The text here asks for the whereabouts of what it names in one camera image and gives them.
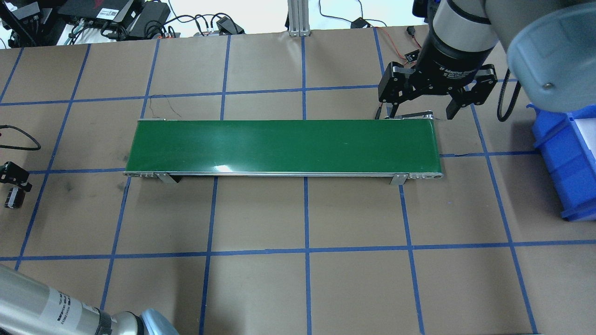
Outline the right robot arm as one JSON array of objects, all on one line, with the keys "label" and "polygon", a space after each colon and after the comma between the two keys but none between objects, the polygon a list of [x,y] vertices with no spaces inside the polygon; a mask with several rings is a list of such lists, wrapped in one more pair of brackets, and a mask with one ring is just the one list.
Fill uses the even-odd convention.
[{"label": "right robot arm", "polygon": [[497,44],[517,90],[538,108],[566,113],[595,104],[593,0],[415,0],[413,15],[429,27],[416,64],[389,63],[378,86],[391,118],[422,95],[451,97],[449,120],[485,103],[497,83],[486,59]]}]

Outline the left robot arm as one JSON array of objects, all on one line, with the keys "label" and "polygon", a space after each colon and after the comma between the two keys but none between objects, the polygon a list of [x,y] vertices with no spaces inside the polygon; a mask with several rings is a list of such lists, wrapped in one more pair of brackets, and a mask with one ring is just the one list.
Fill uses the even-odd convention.
[{"label": "left robot arm", "polygon": [[[42,195],[45,174],[39,175],[39,185],[32,185],[30,172],[12,161],[1,164],[1,255],[21,261],[29,225],[36,215],[36,206],[25,214],[11,214],[20,208],[28,192]],[[67,199],[58,199],[61,218],[72,225],[92,230],[104,223],[115,223],[121,214],[116,192],[126,200],[129,182],[118,184],[109,173],[98,173],[91,181],[110,181],[108,195],[83,196],[92,208],[85,214],[71,214],[81,198],[79,191],[66,189]],[[3,335],[176,335],[177,329],[155,309],[140,314],[122,311],[109,314],[102,308],[80,301],[72,295],[24,275],[14,268],[1,265],[1,333]]]}]

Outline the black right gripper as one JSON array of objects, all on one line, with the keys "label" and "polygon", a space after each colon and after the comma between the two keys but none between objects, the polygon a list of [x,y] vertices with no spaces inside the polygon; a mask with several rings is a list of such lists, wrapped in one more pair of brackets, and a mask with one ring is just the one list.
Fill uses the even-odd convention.
[{"label": "black right gripper", "polygon": [[[378,85],[379,102],[391,105],[386,119],[395,118],[403,102],[418,98],[416,90],[420,89],[428,94],[449,94],[452,100],[446,108],[448,120],[466,106],[484,104],[498,82],[494,65],[485,63],[491,51],[491,47],[479,52],[456,49],[443,42],[434,27],[429,26],[415,68],[387,64]],[[473,81],[475,84],[466,89]]]}]

